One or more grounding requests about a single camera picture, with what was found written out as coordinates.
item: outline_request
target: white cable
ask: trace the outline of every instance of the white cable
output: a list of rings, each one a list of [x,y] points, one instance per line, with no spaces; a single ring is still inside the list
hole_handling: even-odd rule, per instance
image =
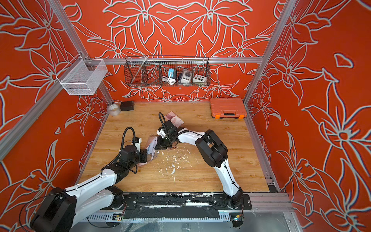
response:
[[[170,77],[167,77],[167,76],[162,76],[162,77],[161,77],[161,80],[162,80],[163,82],[167,82],[167,83],[169,83],[169,85],[173,85],[173,84],[175,84],[175,82],[176,82],[176,80],[175,80],[174,78],[170,78]]]

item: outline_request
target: wooden table surface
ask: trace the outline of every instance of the wooden table surface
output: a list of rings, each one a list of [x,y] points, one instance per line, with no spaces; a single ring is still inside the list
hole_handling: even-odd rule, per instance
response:
[[[133,111],[109,116],[80,182],[98,174],[118,153],[122,133],[133,127],[145,148],[150,135],[161,123],[158,112],[173,111],[185,128],[193,131],[213,130],[228,148],[231,171],[245,192],[269,192],[244,120],[211,118],[210,104],[201,103],[135,103]],[[132,138],[128,131],[125,140]],[[221,192],[223,187],[214,168],[203,160],[196,146],[179,143],[176,149],[160,150],[157,158],[138,167],[116,184],[124,192]]]

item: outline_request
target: black box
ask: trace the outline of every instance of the black box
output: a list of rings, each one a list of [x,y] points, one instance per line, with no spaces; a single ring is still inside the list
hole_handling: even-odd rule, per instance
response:
[[[120,109],[121,111],[134,110],[134,101],[122,101]]]

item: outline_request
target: clear tape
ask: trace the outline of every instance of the clear tape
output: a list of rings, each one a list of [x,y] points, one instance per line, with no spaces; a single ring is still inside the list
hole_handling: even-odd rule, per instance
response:
[[[117,104],[112,104],[108,107],[108,112],[112,116],[116,116],[121,113],[121,109]]]

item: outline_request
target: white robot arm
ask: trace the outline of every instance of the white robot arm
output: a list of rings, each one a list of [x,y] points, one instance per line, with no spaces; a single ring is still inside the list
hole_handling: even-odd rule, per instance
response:
[[[173,142],[189,143],[197,146],[204,161],[213,167],[223,186],[223,192],[228,196],[229,206],[235,208],[241,204],[243,191],[233,177],[228,162],[228,149],[212,130],[206,132],[190,131],[184,127],[177,128],[160,112],[162,126],[157,130],[159,138],[155,149],[171,148]]]
[[[133,131],[131,145],[124,147],[127,130]],[[30,226],[37,232],[66,232],[83,218],[105,207],[119,209],[124,204],[122,190],[114,184],[126,177],[138,163],[147,161],[147,150],[140,151],[141,139],[128,127],[122,136],[118,155],[101,173],[75,186],[54,188],[33,216]]]

